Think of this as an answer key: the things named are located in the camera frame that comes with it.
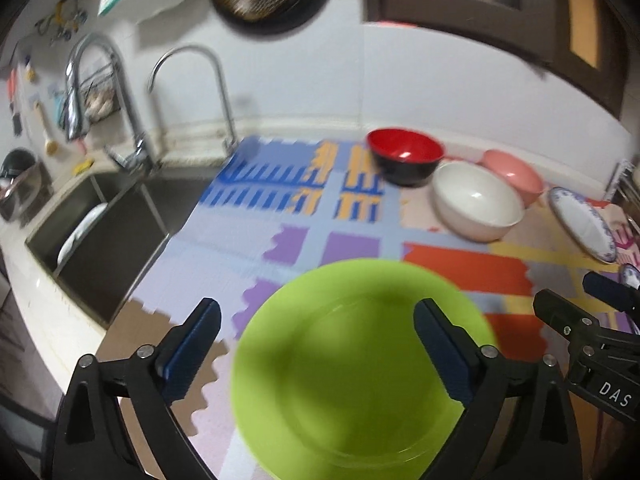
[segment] double basin sink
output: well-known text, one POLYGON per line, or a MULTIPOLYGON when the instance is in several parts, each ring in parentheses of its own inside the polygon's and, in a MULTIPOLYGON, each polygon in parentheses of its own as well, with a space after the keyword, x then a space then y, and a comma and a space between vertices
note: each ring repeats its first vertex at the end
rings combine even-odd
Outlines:
POLYGON ((94 173, 58 204, 26 244, 66 294, 107 328, 130 292, 186 223, 220 168, 162 168, 151 176, 94 173), (58 264, 92 208, 108 206, 58 264))

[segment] chrome faucet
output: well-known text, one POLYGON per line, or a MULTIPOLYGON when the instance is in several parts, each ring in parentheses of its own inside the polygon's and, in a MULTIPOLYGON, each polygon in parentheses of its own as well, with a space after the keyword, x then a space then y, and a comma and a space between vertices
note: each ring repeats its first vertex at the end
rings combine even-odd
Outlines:
POLYGON ((188 44, 172 48, 166 54, 164 54, 164 56, 162 56, 156 63, 156 66, 149 76, 149 82, 146 86, 146 91, 151 94, 151 92, 154 90, 156 76, 158 75, 160 67, 164 65, 164 62, 167 59, 169 59, 174 54, 178 54, 179 52, 197 52, 209 59, 209 61, 213 65, 213 68, 216 71, 216 78, 218 80, 218 92, 220 93, 220 101, 222 102, 222 113, 225 115, 226 129, 228 130, 228 137, 223 141, 223 145, 225 147, 226 154, 228 156, 233 155, 238 148, 238 134, 236 134, 234 119, 231 115, 231 106, 229 105, 229 96, 226 90, 225 76, 222 72, 222 63, 220 63, 220 58, 218 58, 215 52, 205 46, 197 44, 188 44))
POLYGON ((145 170, 147 173, 155 168, 156 164, 150 156, 146 145, 145 134, 140 127, 138 112, 131 100, 131 94, 122 66, 122 58, 112 41, 102 34, 91 32, 78 41, 71 50, 69 61, 66 65, 66 100, 65 100, 65 129, 66 138, 69 142, 82 139, 89 132, 89 121, 84 115, 84 102, 80 92, 80 61, 82 54, 90 45, 96 45, 108 56, 109 63, 113 70, 116 94, 120 106, 123 108, 129 124, 131 135, 135 144, 135 152, 128 156, 121 156, 109 146, 104 147, 104 151, 122 170, 137 171, 145 170))

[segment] patterned tablecloth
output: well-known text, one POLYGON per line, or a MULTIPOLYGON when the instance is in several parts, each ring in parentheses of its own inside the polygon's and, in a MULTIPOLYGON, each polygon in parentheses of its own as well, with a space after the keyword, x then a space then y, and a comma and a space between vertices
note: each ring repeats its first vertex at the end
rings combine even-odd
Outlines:
MULTIPOLYGON (((615 233, 618 263, 640 264, 622 211, 592 203, 615 233)), ((510 358, 537 360, 551 352, 566 365, 564 340, 533 316, 532 297, 542 288, 595 314, 603 326, 635 329, 626 316, 584 294, 585 272, 616 277, 618 265, 585 255, 544 196, 503 240, 478 244, 442 226, 429 187, 400 189, 380 179, 362 144, 245 139, 135 290, 136 301, 110 328, 105 345, 130 340, 129 347, 119 345, 128 353, 98 356, 128 356, 136 345, 159 340, 171 324, 182 323, 202 297, 215 298, 223 311, 221 341, 174 412, 220 480, 268 479, 242 442, 230 410, 238 339, 282 285, 315 267, 359 257, 403 260, 451 280, 485 314, 510 358)), ((574 398, 574 407, 589 472, 604 450, 607 418, 580 399, 574 398)), ((144 459, 150 472, 159 474, 144 459)))

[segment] green plate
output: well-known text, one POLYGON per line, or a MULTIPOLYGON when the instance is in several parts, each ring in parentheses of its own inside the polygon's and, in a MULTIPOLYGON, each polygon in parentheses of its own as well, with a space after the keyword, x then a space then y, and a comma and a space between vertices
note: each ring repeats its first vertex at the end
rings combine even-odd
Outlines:
POLYGON ((348 260, 283 286, 254 315, 232 370, 236 423, 279 480, 414 480, 462 414, 414 331, 433 298, 478 344, 489 324, 453 284, 411 264, 348 260))

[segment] red and black bowl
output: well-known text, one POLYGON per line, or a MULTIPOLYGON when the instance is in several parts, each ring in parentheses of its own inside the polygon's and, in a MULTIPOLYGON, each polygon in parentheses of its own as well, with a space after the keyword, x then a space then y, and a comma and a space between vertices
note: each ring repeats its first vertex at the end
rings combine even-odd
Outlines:
POLYGON ((402 128, 373 130, 367 143, 382 177, 396 186, 423 186, 444 156, 437 140, 402 128))

